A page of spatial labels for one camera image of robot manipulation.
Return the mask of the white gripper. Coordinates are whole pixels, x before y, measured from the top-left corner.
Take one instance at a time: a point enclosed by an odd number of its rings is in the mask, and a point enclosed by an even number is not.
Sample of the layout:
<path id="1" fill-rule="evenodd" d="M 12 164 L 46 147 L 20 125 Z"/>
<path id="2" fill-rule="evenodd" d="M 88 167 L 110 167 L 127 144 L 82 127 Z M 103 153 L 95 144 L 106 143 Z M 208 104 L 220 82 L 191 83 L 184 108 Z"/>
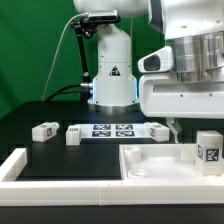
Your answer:
<path id="1" fill-rule="evenodd" d="M 171 73 L 143 75 L 139 82 L 140 108 L 147 117 L 165 117 L 179 142 L 176 118 L 224 119 L 224 81 L 178 82 Z"/>

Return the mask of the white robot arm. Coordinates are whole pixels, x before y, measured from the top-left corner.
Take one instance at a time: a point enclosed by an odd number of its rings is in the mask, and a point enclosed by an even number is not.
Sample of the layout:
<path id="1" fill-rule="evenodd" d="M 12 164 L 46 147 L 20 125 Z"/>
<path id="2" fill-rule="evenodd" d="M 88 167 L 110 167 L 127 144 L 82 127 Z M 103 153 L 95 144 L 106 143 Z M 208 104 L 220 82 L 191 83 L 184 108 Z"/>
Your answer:
<path id="1" fill-rule="evenodd" d="M 224 0 L 73 0 L 83 24 L 98 26 L 98 74 L 89 103 L 106 111 L 135 99 L 147 117 L 224 119 Z M 130 37 L 121 17 L 146 15 L 165 46 L 138 61 L 132 76 Z"/>

